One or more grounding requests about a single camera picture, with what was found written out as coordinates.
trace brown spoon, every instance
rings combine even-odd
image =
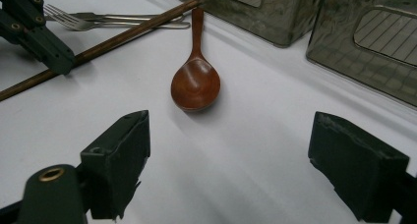
[[[204,11],[192,11],[193,49],[187,62],[174,75],[171,96],[184,111],[202,110],[212,103],[220,91],[220,77],[202,54]]]

